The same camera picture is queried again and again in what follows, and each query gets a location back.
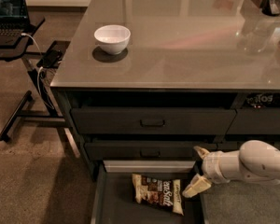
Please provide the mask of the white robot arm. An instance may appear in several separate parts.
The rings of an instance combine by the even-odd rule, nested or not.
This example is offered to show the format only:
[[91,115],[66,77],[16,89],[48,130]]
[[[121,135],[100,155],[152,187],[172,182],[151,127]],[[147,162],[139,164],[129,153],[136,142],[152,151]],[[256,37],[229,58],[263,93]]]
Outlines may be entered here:
[[196,174],[185,187],[185,198],[210,189],[213,184],[233,180],[252,184],[280,184],[280,150],[259,140],[244,142],[238,150],[210,152],[203,147],[194,148],[203,160],[203,173]]

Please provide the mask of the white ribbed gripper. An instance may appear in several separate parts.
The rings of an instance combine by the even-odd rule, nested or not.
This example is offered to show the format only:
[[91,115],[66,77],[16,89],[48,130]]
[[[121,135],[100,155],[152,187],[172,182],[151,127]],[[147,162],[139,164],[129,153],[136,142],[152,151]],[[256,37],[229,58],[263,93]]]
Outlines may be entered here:
[[203,160],[202,170],[204,175],[196,174],[190,179],[183,181],[182,195],[192,198],[206,191],[215,184],[229,183],[231,180],[240,178],[239,152],[210,152],[203,147],[195,146],[194,150]]

